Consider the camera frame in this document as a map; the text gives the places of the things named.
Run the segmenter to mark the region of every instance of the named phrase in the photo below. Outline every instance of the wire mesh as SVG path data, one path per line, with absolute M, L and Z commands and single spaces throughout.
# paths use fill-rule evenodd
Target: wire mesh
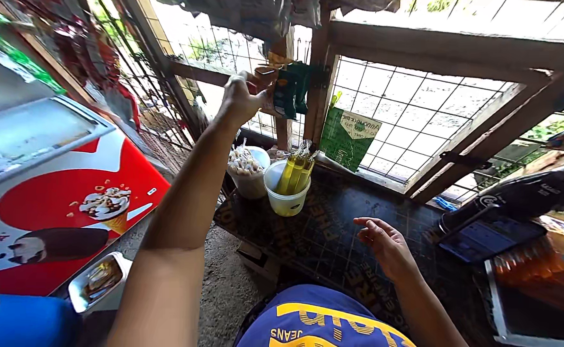
M 475 170 L 469 173 L 449 187 L 443 196 L 454 202 L 464 202 L 473 198 L 482 190 L 495 185 L 549 153 L 550 149 L 542 146 L 550 137 L 562 131 L 564 131 L 564 110 L 554 112 L 489 159 L 492 162 L 490 169 Z
M 400 9 L 395 13 L 353 10 L 342 20 L 450 32 L 564 39 L 564 0 L 401 0 Z
M 110 0 L 90 0 L 91 13 L 111 39 L 119 55 L 120 82 L 137 98 L 141 138 L 173 174 L 189 153 L 193 139 L 183 115 L 175 108 L 166 87 L 140 50 Z
M 194 17 L 179 6 L 152 2 L 157 19 L 163 27 L 173 50 L 188 63 L 198 61 L 222 67 L 231 72 L 252 72 L 268 62 L 264 42 L 246 37 L 227 28 L 211 25 L 209 17 L 201 13 Z M 310 63 L 312 30 L 294 27 L 293 59 Z M 214 116 L 220 106 L 223 92 L 220 87 L 198 82 L 199 91 L 207 104 L 209 116 Z M 304 115 L 293 121 L 293 146 L 303 139 Z M 275 120 L 272 116 L 258 112 L 242 128 L 277 139 Z
M 336 107 L 383 123 L 360 166 L 407 183 L 513 85 L 341 57 L 333 94 Z

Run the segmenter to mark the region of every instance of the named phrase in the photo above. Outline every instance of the wrapped candy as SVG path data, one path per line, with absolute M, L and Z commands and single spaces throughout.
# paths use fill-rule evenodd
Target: wrapped candy
M 228 170 L 235 175 L 254 175 L 263 171 L 263 167 L 246 148 L 246 138 L 244 138 L 243 145 L 237 148 L 233 145 L 228 154 Z

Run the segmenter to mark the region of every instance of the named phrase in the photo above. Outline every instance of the plastic container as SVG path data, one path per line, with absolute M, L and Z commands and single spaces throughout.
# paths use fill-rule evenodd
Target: plastic container
M 81 317 L 66 300 L 0 294 L 0 346 L 73 346 L 80 329 Z
M 235 186 L 237 186 L 237 191 L 246 199 L 260 199 L 267 195 L 267 190 L 265 189 L 265 184 L 263 183 L 263 172 L 269 167 L 271 160 L 269 159 L 269 154 L 261 147 L 246 146 L 250 150 L 252 156 L 259 162 L 260 166 L 263 167 L 263 171 L 257 173 L 256 175 L 235 175 L 231 171 L 227 170 Z
M 291 217 L 301 212 L 304 208 L 305 195 L 310 189 L 310 184 L 312 184 L 312 178 L 308 179 L 308 185 L 300 193 L 295 195 L 280 195 L 275 193 L 273 190 L 278 185 L 280 177 L 282 177 L 282 171 L 286 166 L 286 159 L 283 161 L 278 161 L 265 170 L 265 188 L 267 189 L 267 195 L 269 196 L 269 203 L 278 216 Z
M 117 263 L 119 269 L 122 271 L 122 278 L 105 294 L 89 303 L 82 294 L 83 288 L 87 285 L 87 275 L 99 264 L 108 261 L 114 261 Z M 68 293 L 70 294 L 70 301 L 72 302 L 74 311 L 77 311 L 77 313 L 83 313 L 87 316 L 93 311 L 115 310 L 119 308 L 119 302 L 121 301 L 122 294 L 124 293 L 124 286 L 126 280 L 128 279 L 128 272 L 130 272 L 131 266 L 132 261 L 124 258 L 123 254 L 120 252 L 111 252 L 99 261 L 95 262 L 92 266 L 89 266 L 85 271 L 81 272 L 77 277 L 70 281 L 70 284 L 68 285 Z

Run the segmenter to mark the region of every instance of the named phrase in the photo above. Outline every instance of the blue container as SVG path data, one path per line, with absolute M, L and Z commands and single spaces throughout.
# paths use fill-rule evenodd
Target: blue container
M 70 346 L 80 326 L 80 316 L 68 301 L 0 295 L 0 347 Z

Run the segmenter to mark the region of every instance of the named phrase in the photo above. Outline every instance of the chocolate ice cream bar image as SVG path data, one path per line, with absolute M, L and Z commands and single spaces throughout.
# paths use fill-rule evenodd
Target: chocolate ice cream bar image
M 48 228 L 27 233 L 8 246 L 16 264 L 70 261 L 96 254 L 109 239 L 99 228 Z

